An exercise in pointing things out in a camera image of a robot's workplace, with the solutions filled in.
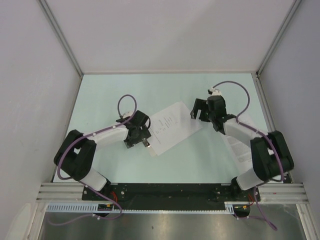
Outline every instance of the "wall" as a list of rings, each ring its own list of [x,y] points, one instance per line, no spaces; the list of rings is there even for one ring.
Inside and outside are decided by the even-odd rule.
[[[65,134],[80,79],[35,0],[0,3],[0,239]]]
[[[48,0],[85,73],[255,71],[293,0]]]
[[[320,223],[320,1],[304,1],[261,75],[276,127],[289,145]]]

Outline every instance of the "gray wall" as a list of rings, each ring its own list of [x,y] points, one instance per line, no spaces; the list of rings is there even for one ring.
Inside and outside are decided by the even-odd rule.
[[[320,223],[320,1],[302,3],[261,80]]]
[[[53,173],[80,79],[36,0],[0,3],[0,239]]]

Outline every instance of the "white paper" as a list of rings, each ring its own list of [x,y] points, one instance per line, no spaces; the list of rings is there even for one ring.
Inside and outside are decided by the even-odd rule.
[[[202,128],[198,120],[191,119],[182,101],[152,115],[150,120],[148,142],[158,156]]]
[[[252,127],[256,127],[251,117],[244,113],[239,117],[239,120]],[[252,168],[252,156],[251,149],[241,141],[235,139],[232,136],[225,136],[221,134],[221,137],[228,148],[240,174],[245,173]]]

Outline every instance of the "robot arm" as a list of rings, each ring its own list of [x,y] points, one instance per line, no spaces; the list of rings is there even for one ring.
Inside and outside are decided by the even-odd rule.
[[[208,93],[211,96],[207,100],[195,100],[191,118],[196,119],[198,111],[201,111],[201,121],[211,122],[216,132],[234,137],[251,148],[253,168],[232,179],[234,190],[239,193],[278,176],[280,167],[267,141],[257,132],[238,124],[235,115],[227,114],[226,102],[219,90],[211,88]],[[282,133],[274,131],[266,135],[279,155],[283,171],[292,170],[294,162]]]
[[[116,122],[123,123],[131,115],[132,112],[126,113],[120,119],[116,120]],[[149,117],[138,110],[131,120],[124,125],[84,138],[67,153],[61,169],[74,180],[82,182],[96,191],[100,191],[102,188],[109,186],[111,182],[92,168],[95,152],[109,144],[121,141],[124,141],[127,148],[131,148],[140,142],[143,142],[145,147],[149,147],[150,145],[147,139],[151,134],[149,127],[146,126],[148,120],[150,121]],[[68,133],[54,157],[54,163],[56,165],[59,164],[63,153],[71,143],[82,136],[84,136],[84,134],[77,130],[72,130]]]

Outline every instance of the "white tabletop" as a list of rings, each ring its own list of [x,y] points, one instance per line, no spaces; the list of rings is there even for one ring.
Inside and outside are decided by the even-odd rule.
[[[117,103],[124,94],[133,95],[138,110],[152,116],[180,101],[191,110],[196,98],[206,99],[211,86],[226,80],[247,88],[251,103],[246,113],[258,128],[266,130],[251,74],[189,73],[85,75],[68,131],[91,133],[112,125],[119,118]],[[238,114],[247,103],[245,92],[230,83],[218,88],[227,112]],[[133,108],[130,98],[121,103],[123,113]],[[127,149],[117,142],[97,151],[92,167],[113,183],[230,183],[239,174],[236,164],[220,133],[211,123],[201,124],[201,130],[160,156],[151,157],[142,143]],[[54,182],[62,182],[57,174]]]

